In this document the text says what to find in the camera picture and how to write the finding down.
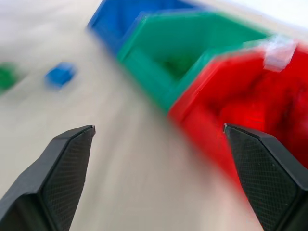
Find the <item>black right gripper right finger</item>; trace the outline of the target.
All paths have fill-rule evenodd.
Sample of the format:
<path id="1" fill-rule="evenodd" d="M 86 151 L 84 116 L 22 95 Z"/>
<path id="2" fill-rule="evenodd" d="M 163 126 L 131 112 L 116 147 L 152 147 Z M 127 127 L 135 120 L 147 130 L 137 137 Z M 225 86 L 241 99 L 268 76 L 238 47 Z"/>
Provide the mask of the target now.
<path id="1" fill-rule="evenodd" d="M 241 187 L 264 231 L 308 231 L 308 169 L 267 133 L 225 124 Z"/>

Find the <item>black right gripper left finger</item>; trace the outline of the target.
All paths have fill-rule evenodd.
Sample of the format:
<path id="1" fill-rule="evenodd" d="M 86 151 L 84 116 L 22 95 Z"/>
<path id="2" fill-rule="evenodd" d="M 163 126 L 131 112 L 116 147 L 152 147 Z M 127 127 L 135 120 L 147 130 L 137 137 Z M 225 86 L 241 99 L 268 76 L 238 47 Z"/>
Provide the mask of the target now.
<path id="1" fill-rule="evenodd" d="M 95 133 L 86 125 L 50 141 L 0 199 L 0 231 L 69 231 Z"/>

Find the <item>red block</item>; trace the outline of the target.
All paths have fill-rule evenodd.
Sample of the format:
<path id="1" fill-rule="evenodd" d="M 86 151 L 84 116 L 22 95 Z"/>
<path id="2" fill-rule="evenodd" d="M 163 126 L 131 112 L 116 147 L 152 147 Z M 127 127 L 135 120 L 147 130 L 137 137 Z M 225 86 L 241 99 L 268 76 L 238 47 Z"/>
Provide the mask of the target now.
<path id="1" fill-rule="evenodd" d="M 266 111 L 258 109 L 248 109 L 242 114 L 240 125 L 246 128 L 256 129 L 262 132 L 267 131 Z"/>

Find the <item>red plastic bin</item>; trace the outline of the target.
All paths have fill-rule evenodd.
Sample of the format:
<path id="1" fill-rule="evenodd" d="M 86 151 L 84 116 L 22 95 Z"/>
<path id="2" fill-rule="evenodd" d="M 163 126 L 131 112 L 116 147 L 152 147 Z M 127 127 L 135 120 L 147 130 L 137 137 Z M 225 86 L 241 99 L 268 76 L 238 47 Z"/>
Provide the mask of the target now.
<path id="1" fill-rule="evenodd" d="M 168 112 L 236 186 L 240 182 L 223 127 L 241 126 L 248 109 L 265 110 L 265 133 L 275 136 L 308 168 L 308 46 L 298 44 L 280 72 L 265 69 L 264 54 L 256 48 L 215 58 Z"/>

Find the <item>blue block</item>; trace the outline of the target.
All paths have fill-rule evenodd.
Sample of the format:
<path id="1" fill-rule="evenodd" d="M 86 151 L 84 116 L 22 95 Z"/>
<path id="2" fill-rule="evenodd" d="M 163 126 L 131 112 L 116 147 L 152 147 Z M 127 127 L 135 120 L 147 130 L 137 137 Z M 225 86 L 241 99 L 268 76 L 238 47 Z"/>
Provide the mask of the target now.
<path id="1" fill-rule="evenodd" d="M 44 77 L 47 88 L 59 91 L 76 75 L 77 68 L 72 62 L 59 62 Z"/>

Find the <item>green block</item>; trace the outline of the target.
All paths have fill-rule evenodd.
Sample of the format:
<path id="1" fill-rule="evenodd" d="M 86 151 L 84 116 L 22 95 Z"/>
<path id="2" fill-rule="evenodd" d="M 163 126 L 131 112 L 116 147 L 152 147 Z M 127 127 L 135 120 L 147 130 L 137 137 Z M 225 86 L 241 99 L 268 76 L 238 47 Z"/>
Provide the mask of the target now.
<path id="1" fill-rule="evenodd" d="M 13 62 L 0 62 L 0 94 L 9 90 L 21 79 L 21 73 Z"/>

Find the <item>clear tape piece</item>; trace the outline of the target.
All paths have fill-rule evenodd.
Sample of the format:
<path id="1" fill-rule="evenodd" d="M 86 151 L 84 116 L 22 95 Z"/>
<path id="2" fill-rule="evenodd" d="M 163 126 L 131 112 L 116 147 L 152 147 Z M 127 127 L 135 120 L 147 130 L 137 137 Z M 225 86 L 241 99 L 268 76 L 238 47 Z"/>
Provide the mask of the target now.
<path id="1" fill-rule="evenodd" d="M 260 44 L 263 48 L 264 67 L 267 70 L 280 72 L 290 63 L 298 42 L 284 35 L 273 35 Z"/>

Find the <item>green plastic bin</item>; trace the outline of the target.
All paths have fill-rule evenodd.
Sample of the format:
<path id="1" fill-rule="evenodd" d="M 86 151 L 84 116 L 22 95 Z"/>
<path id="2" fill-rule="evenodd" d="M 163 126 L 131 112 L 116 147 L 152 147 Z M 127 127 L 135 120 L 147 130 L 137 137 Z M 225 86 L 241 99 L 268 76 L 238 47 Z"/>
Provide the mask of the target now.
<path id="1" fill-rule="evenodd" d="M 168 111 L 215 56 L 253 46 L 271 33 L 216 12 L 145 16 L 117 58 L 163 111 Z"/>

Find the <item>blue plastic bin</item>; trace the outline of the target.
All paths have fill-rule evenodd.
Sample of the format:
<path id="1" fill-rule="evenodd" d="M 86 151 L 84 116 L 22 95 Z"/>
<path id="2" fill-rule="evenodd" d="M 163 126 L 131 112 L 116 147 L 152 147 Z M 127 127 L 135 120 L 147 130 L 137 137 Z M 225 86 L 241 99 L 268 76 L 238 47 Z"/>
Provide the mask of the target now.
<path id="1" fill-rule="evenodd" d="M 88 28 L 116 56 L 146 14 L 204 9 L 204 5 L 184 0 L 103 0 Z"/>

